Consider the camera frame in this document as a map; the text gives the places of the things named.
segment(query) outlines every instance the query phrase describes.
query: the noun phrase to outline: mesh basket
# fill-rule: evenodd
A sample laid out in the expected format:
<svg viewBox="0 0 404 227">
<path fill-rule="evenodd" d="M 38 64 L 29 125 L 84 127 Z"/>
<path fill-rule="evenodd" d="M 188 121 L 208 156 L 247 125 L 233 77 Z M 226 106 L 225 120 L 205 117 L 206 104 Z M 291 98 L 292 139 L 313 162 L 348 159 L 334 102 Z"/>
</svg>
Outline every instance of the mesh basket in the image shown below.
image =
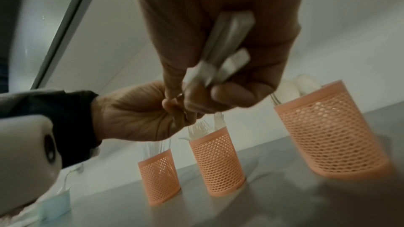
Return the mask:
<svg viewBox="0 0 404 227">
<path fill-rule="evenodd" d="M 388 157 L 342 81 L 276 106 L 275 110 L 314 172 L 343 180 L 391 172 Z"/>
<path fill-rule="evenodd" d="M 189 144 L 210 195 L 227 195 L 244 183 L 245 176 L 226 127 Z"/>
<path fill-rule="evenodd" d="M 151 206 L 169 200 L 181 189 L 170 149 L 139 162 L 138 166 Z"/>
</svg>

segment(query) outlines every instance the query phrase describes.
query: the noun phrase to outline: cutlery holder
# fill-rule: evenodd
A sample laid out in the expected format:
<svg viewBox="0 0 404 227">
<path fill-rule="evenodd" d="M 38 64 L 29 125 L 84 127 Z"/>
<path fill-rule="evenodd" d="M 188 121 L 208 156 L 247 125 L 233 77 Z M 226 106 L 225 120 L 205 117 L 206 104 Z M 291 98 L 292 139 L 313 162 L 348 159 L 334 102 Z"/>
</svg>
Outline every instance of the cutlery holder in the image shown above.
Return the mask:
<svg viewBox="0 0 404 227">
<path fill-rule="evenodd" d="M 342 81 L 275 106 L 275 111 L 319 175 L 361 180 L 393 169 Z"/>
<path fill-rule="evenodd" d="M 151 206 L 172 198 L 180 189 L 171 149 L 138 163 Z"/>
<path fill-rule="evenodd" d="M 234 192 L 245 181 L 227 127 L 189 142 L 211 196 Z"/>
</svg>

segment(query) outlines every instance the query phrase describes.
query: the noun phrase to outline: sleeve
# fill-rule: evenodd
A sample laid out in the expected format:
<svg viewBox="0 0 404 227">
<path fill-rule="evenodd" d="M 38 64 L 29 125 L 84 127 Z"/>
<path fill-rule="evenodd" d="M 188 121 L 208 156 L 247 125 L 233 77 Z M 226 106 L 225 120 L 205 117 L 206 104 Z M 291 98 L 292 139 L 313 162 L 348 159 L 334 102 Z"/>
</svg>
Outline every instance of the sleeve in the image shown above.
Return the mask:
<svg viewBox="0 0 404 227">
<path fill-rule="evenodd" d="M 0 118 L 40 114 L 53 122 L 63 168 L 86 161 L 100 144 L 94 134 L 91 91 L 30 91 L 0 97 Z"/>
</svg>

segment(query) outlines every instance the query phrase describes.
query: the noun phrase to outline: stainless steel counter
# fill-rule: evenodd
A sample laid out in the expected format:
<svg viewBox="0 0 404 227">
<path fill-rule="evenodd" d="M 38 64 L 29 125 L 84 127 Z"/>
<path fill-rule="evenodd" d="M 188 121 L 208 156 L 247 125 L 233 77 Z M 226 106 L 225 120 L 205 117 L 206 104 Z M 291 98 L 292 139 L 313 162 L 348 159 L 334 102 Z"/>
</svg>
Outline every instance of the stainless steel counter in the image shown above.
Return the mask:
<svg viewBox="0 0 404 227">
<path fill-rule="evenodd" d="M 238 152 L 247 182 L 226 197 L 210 197 L 192 165 L 178 170 L 182 191 L 160 206 L 148 206 L 139 181 L 74 201 L 70 213 L 47 226 L 404 226 L 399 181 L 404 176 L 404 103 L 365 117 L 398 169 L 394 178 L 358 183 L 321 178 L 285 137 Z"/>
</svg>

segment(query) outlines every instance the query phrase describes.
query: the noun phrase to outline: white wall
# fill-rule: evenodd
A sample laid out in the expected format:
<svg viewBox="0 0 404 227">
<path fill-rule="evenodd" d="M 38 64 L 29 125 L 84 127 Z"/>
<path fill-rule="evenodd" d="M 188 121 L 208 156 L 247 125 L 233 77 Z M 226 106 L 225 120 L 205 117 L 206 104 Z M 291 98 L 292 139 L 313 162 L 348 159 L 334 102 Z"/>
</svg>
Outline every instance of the white wall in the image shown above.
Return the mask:
<svg viewBox="0 0 404 227">
<path fill-rule="evenodd" d="M 137 11 L 129 2 L 125 8 L 116 3 L 111 4 L 116 5 L 118 13 Z M 123 24 L 131 26 L 134 21 L 123 20 L 125 17 L 129 19 L 129 16 L 122 14 L 119 19 L 103 22 L 110 29 L 113 26 L 121 28 Z M 300 10 L 303 30 L 294 46 L 284 77 L 293 78 L 307 73 L 316 76 L 322 83 L 343 79 L 364 112 L 404 100 L 404 90 L 400 90 L 401 80 L 404 79 L 404 58 L 401 57 L 404 50 L 402 17 L 404 0 L 303 0 Z M 94 21 L 83 21 L 82 26 L 87 26 L 89 22 Z M 114 46 L 103 46 L 105 40 L 118 44 L 131 33 L 136 33 L 124 29 L 125 37 L 121 38 L 118 30 L 113 30 L 115 33 L 111 36 L 101 29 L 92 33 L 91 29 L 95 28 L 89 26 L 86 33 L 92 36 L 75 42 L 70 54 L 84 52 L 89 58 L 95 58 L 102 51 L 109 53 L 109 47 Z M 88 41 L 92 49 L 84 46 Z M 161 78 L 157 54 L 148 41 L 144 42 L 144 48 L 137 51 L 137 54 L 134 52 L 130 44 L 120 44 L 119 54 L 125 56 L 127 61 L 109 83 L 97 84 L 97 76 L 92 74 L 89 78 L 92 84 L 87 80 L 76 79 L 76 86 L 107 93 L 119 87 Z M 54 86 L 58 85 L 58 79 L 53 80 Z M 106 81 L 102 74 L 99 74 L 99 79 Z M 59 84 L 75 88 L 66 81 Z M 226 123 L 237 150 L 287 135 L 269 100 L 250 109 L 235 109 L 226 113 Z M 195 163 L 187 142 L 177 141 L 179 136 L 185 135 L 186 131 L 183 130 L 173 138 L 172 151 L 177 168 Z M 140 179 L 137 162 L 142 160 L 142 155 L 135 143 L 112 140 L 104 141 L 102 147 L 99 158 L 85 164 L 84 174 L 71 179 L 73 198 Z"/>
</svg>

